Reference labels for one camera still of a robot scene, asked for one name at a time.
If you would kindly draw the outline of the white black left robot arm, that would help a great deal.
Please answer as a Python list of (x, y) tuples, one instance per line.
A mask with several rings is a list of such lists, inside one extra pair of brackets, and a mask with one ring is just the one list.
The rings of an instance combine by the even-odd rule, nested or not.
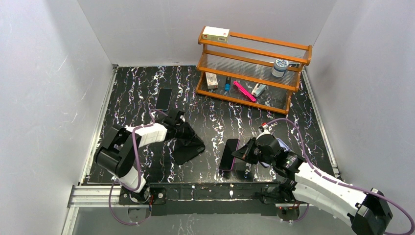
[(142, 174), (138, 150), (149, 144), (176, 139), (172, 156), (177, 165), (192, 160), (206, 146), (186, 121), (184, 111), (172, 109), (160, 112), (151, 123), (135, 127), (112, 126), (96, 149), (93, 161), (118, 179), (127, 190), (139, 193), (146, 181)]

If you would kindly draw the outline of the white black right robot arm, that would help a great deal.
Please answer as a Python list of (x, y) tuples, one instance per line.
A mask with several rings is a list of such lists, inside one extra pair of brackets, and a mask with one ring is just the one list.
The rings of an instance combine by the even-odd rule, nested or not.
[(357, 235), (382, 235), (393, 218), (382, 192), (342, 186), (340, 180), (311, 167), (305, 157), (284, 150), (271, 134), (251, 138), (232, 155), (250, 164), (265, 163), (284, 177), (266, 196), (312, 204), (350, 225)]

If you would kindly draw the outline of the black phone case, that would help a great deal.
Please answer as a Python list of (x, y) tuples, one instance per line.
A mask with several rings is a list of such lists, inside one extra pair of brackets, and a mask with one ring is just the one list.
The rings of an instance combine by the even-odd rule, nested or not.
[(206, 146), (202, 139), (194, 134), (190, 139), (178, 139), (177, 146), (174, 148), (172, 156), (174, 162), (177, 165), (183, 165), (184, 163), (197, 157), (200, 153), (204, 152)]

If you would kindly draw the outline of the pink-edged black smartphone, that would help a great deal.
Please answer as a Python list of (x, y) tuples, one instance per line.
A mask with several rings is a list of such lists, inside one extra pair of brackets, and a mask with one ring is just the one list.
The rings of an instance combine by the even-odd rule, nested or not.
[(237, 150), (239, 139), (228, 139), (225, 143), (222, 158), (219, 164), (219, 170), (231, 171), (234, 165), (235, 157), (232, 155)]

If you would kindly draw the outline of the blue-edged black smartphone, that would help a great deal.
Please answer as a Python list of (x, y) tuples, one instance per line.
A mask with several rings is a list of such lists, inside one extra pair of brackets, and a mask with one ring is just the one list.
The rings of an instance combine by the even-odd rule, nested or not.
[(171, 95), (172, 95), (172, 89), (161, 88), (159, 90), (155, 108), (161, 111), (167, 111), (170, 106)]

